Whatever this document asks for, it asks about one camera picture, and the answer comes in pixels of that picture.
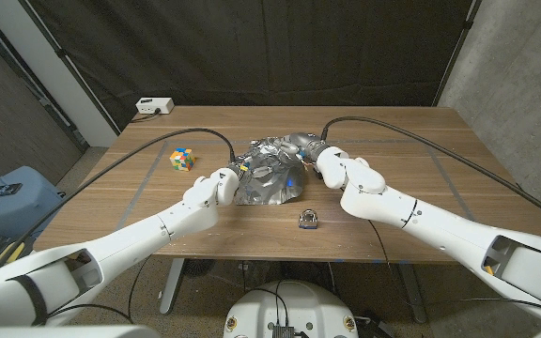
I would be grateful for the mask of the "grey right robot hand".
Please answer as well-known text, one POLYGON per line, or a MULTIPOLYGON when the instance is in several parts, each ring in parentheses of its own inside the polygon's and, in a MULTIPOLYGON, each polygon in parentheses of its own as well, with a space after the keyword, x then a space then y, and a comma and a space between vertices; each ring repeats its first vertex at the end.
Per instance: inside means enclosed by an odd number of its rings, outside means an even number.
POLYGON ((329 146, 313 133, 295 132, 282 137, 279 147, 290 155, 300 154, 303 158, 316 162, 319 155, 329 146))

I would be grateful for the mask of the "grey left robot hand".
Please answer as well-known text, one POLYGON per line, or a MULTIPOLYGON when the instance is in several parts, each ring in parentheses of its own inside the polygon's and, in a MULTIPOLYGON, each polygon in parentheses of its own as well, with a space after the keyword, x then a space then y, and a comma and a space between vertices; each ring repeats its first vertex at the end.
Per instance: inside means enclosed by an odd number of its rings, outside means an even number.
POLYGON ((240 186, 251 185, 272 172, 268 165, 254 166, 251 161, 232 161, 227 167, 238 175, 240 186))

